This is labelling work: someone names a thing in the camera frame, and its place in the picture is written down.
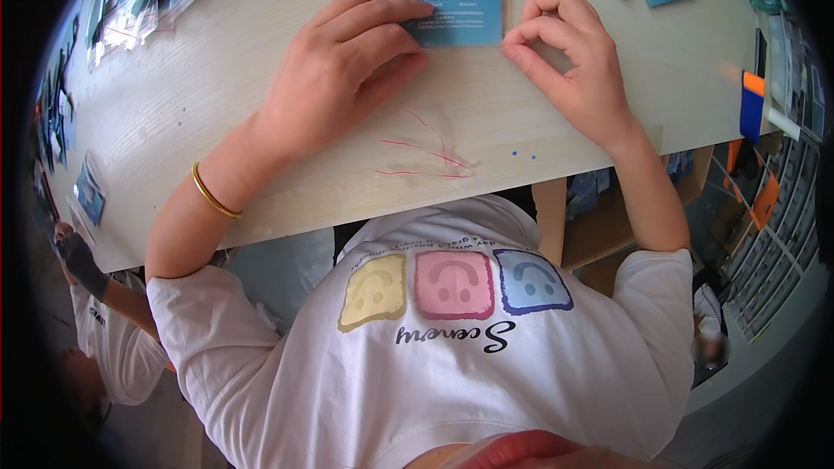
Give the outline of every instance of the gold bangle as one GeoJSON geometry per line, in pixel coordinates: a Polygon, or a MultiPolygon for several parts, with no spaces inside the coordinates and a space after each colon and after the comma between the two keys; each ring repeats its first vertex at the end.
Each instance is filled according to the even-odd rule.
{"type": "Polygon", "coordinates": [[[203,185],[203,182],[200,180],[200,175],[197,174],[197,165],[199,164],[200,162],[194,162],[194,165],[191,166],[191,175],[194,177],[194,183],[197,184],[197,188],[200,190],[200,193],[206,200],[208,200],[209,203],[212,204],[212,206],[214,206],[214,208],[223,212],[224,215],[227,215],[233,220],[239,220],[241,212],[232,212],[225,206],[221,205],[219,201],[214,199],[214,196],[211,195],[208,189],[206,189],[205,185],[203,185]]]}

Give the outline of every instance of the smiley face graphic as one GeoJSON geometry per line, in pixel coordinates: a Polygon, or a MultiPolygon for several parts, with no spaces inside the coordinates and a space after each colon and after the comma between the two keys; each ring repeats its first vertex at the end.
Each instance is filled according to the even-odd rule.
{"type": "Polygon", "coordinates": [[[347,333],[369,320],[397,320],[404,313],[405,255],[385,255],[350,276],[337,328],[347,333]]]}
{"type": "Polygon", "coordinates": [[[414,302],[426,319],[484,320],[495,308],[490,259],[480,252],[422,252],[415,257],[414,302]]]}
{"type": "Polygon", "coordinates": [[[501,275],[501,301],[510,315],[570,310],[573,298],[556,268],[541,255],[519,250],[492,251],[501,275]]]}

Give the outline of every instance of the wooden table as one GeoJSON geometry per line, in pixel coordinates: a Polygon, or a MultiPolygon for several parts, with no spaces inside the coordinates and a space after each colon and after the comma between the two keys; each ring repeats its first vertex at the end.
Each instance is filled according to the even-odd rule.
{"type": "MultiPolygon", "coordinates": [[[[92,229],[104,271],[143,263],[153,218],[193,162],[263,99],[295,34],[330,0],[197,0],[174,33],[98,68],[80,41],[68,71],[78,111],[77,151],[51,187],[62,219],[90,151],[106,205],[92,229]]],[[[525,0],[506,0],[514,26],[525,0]]],[[[82,19],[88,15],[84,1],[82,19]]],[[[589,0],[617,44],[625,90],[659,153],[739,137],[741,70],[754,67],[756,14],[748,0],[589,0]]],[[[498,48],[429,50],[426,71],[364,125],[271,184],[228,231],[244,245],[609,166],[498,48]],[[402,165],[433,170],[423,153],[382,143],[416,127],[409,109],[442,134],[472,177],[377,177],[402,165]]],[[[548,54],[564,69],[564,56],[548,54]]],[[[414,138],[432,135],[413,133],[414,138]]]]}

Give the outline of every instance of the black glove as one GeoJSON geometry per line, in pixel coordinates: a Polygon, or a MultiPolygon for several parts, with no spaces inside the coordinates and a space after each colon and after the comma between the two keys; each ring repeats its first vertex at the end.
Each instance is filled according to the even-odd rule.
{"type": "Polygon", "coordinates": [[[90,295],[101,301],[110,278],[99,270],[93,259],[93,251],[81,238],[81,235],[70,234],[55,243],[57,255],[69,274],[78,281],[90,295]]]}

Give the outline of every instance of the pink smiley square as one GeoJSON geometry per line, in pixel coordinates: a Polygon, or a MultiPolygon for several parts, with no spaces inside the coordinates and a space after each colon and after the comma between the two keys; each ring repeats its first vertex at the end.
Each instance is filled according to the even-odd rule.
{"type": "Polygon", "coordinates": [[[495,307],[490,260],[480,252],[416,255],[414,303],[426,319],[486,320],[495,307]]]}

